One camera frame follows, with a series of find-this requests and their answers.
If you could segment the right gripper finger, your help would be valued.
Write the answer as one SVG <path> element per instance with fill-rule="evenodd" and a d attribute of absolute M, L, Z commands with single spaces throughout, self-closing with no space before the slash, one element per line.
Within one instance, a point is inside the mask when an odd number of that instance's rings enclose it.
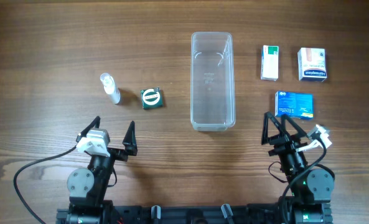
<path fill-rule="evenodd" d="M 277 135 L 268 136 L 268 123 L 272 122 L 272 124 L 276 127 L 276 129 L 279 131 Z M 285 144 L 289 141 L 289 133 L 286 130 L 285 122 L 282 119 L 281 122 L 279 122 L 271 112 L 266 112 L 264 114 L 264 120 L 263 120 L 263 130 L 262 130 L 262 136 L 261 136 L 261 144 L 270 144 L 270 145 L 281 145 Z"/>
<path fill-rule="evenodd" d="M 296 134 L 291 135 L 292 138 L 300 139 L 307 137 L 307 133 L 291 117 L 289 117 L 287 114 L 283 114 L 281 116 L 281 125 L 284 132 L 289 135 L 286 129 L 286 123 L 289 123 L 296 130 Z"/>

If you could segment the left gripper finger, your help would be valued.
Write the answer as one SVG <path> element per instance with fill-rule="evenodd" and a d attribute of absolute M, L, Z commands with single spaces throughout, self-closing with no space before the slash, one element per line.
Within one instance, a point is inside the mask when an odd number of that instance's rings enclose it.
<path fill-rule="evenodd" d="M 131 121 L 128 127 L 128 130 L 125 134 L 125 137 L 122 142 L 124 146 L 124 150 L 130 156 L 137 156 L 138 147 L 136 142 L 136 135 L 135 135 L 135 122 Z"/>
<path fill-rule="evenodd" d="M 83 131 L 78 133 L 77 140 L 81 140 L 82 137 L 85 137 L 91 128 L 99 128 L 100 121 L 101 118 L 97 116 Z"/>

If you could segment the blue medicine box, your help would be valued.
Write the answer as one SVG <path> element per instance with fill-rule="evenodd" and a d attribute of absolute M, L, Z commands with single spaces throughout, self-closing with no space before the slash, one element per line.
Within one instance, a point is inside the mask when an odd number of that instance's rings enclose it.
<path fill-rule="evenodd" d="M 314 118 L 313 94 L 277 91 L 274 100 L 274 114 L 281 117 L 286 114 L 297 119 Z"/>

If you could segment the green Zam-Buk ointment box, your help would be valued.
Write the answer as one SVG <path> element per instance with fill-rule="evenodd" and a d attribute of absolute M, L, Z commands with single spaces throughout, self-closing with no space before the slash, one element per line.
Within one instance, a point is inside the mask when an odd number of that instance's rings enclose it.
<path fill-rule="evenodd" d="M 163 97 L 159 87 L 141 90 L 141 103 L 144 110 L 163 107 Z"/>

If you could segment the white green medicine box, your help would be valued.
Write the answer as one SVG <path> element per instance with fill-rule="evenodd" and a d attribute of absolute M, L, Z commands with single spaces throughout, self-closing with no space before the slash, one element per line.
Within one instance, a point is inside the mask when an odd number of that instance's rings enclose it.
<path fill-rule="evenodd" d="M 261 51 L 261 79 L 276 81 L 279 76 L 279 47 L 264 45 Z"/>

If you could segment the Hansaplast plaster box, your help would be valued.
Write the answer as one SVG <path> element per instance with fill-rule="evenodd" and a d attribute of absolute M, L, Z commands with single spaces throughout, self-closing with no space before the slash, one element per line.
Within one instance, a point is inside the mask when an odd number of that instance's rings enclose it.
<path fill-rule="evenodd" d="M 302 47 L 297 59 L 299 81 L 323 82 L 327 78 L 325 49 Z"/>

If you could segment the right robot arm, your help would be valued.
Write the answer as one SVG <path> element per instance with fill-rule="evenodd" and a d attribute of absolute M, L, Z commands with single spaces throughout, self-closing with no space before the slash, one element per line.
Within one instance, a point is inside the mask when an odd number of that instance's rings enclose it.
<path fill-rule="evenodd" d="M 335 174 L 322 165 L 332 145 L 330 131 L 319 124 L 305 132 L 288 115 L 277 120 L 264 114 L 261 144 L 273 147 L 270 156 L 278 156 L 280 170 L 287 183 L 277 202 L 280 223 L 332 223 L 330 201 Z"/>

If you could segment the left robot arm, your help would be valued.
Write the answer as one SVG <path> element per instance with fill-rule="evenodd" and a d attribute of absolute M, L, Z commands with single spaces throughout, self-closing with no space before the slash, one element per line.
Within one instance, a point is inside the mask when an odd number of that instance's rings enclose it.
<path fill-rule="evenodd" d="M 138 146 L 135 136 L 135 122 L 131 121 L 122 141 L 122 149 L 109 147 L 110 136 L 100 128 L 101 118 L 97 116 L 82 132 L 78 133 L 76 148 L 90 156 L 86 168 L 74 170 L 68 177 L 70 192 L 67 216 L 62 218 L 68 224 L 122 223 L 123 219 L 114 208 L 113 202 L 105 199 L 106 190 L 112 185 L 110 177 L 116 175 L 116 161 L 126 162 L 136 156 Z"/>

